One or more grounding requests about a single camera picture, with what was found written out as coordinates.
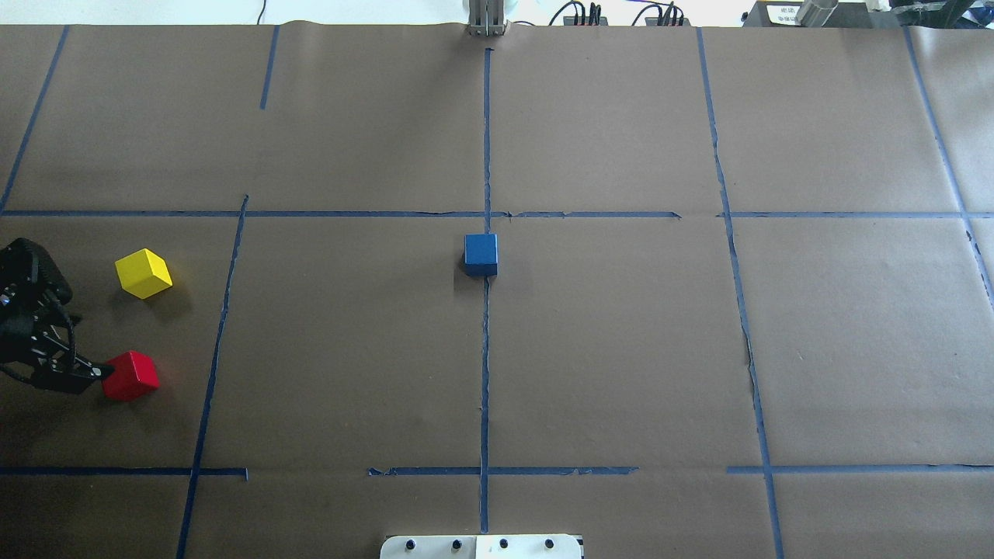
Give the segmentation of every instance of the yellow cube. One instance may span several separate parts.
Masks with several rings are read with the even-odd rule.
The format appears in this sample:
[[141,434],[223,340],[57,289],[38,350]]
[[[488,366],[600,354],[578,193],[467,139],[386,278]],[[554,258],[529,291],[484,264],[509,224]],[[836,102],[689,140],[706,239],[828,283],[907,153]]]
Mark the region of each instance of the yellow cube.
[[141,299],[148,298],[173,284],[173,279],[169,277],[169,269],[166,268],[166,261],[148,249],[128,255],[115,262],[114,266],[117,268],[121,287]]

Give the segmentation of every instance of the toy block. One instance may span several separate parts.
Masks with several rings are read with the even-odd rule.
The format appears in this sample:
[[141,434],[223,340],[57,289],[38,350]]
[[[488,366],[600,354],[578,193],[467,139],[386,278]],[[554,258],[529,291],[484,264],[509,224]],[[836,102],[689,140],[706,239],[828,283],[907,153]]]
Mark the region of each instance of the toy block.
[[114,372],[103,379],[103,394],[112,400],[130,402],[159,388],[152,358],[137,351],[126,351],[110,361]]
[[467,276],[484,278],[497,276],[497,235],[467,235],[465,249]]
[[173,284],[166,261],[148,249],[128,255],[115,262],[114,266],[117,268],[121,287],[140,299],[148,298]]

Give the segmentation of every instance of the red cube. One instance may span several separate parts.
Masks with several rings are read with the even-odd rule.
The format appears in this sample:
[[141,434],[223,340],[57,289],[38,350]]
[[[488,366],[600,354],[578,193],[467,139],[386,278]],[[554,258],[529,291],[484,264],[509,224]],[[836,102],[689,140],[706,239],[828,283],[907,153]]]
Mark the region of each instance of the red cube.
[[107,363],[114,367],[114,373],[103,381],[103,394],[107,398],[130,402],[142,394],[159,388],[155,364],[148,355],[128,351]]

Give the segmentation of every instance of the metal bracket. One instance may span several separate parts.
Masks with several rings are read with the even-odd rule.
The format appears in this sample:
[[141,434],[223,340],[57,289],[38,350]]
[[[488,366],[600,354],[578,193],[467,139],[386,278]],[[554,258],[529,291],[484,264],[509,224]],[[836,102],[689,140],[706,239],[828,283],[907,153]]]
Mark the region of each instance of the metal bracket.
[[582,543],[568,534],[394,536],[380,559],[583,559]]
[[504,35],[507,22],[504,21],[504,0],[469,0],[470,35],[492,37]]

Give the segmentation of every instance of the blue cube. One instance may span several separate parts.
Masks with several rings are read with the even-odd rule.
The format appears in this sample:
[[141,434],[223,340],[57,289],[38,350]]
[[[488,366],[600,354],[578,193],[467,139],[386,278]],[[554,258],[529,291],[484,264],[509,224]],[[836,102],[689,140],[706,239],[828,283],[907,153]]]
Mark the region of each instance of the blue cube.
[[497,276],[497,236],[493,233],[466,236],[466,275]]

